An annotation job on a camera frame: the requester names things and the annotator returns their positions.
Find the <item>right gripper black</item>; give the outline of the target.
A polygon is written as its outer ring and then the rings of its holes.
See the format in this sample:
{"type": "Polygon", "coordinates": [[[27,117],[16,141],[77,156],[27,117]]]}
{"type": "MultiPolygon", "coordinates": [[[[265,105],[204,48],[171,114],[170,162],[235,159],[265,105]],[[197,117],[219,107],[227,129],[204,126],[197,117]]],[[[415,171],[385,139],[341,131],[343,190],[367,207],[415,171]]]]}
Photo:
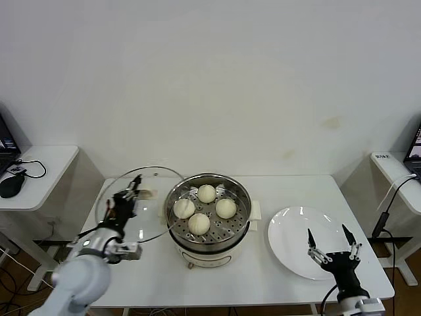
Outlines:
{"type": "Polygon", "coordinates": [[[342,229],[349,244],[350,251],[324,253],[316,247],[311,230],[307,229],[309,249],[307,254],[318,265],[324,264],[324,270],[333,274],[337,288],[337,297],[368,296],[368,292],[360,286],[355,269],[360,263],[360,247],[354,234],[342,224],[342,229]]]}

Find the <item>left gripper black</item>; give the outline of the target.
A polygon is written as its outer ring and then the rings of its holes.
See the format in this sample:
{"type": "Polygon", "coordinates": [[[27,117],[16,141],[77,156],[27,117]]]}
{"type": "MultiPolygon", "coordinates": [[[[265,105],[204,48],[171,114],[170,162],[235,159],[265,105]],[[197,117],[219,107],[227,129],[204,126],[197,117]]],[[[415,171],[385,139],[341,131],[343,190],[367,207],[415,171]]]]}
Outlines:
{"type": "Polygon", "coordinates": [[[125,236],[124,227],[129,219],[134,217],[134,207],[139,194],[139,185],[142,175],[138,174],[124,190],[112,196],[114,206],[104,221],[104,227],[116,231],[120,236],[125,236]]]}

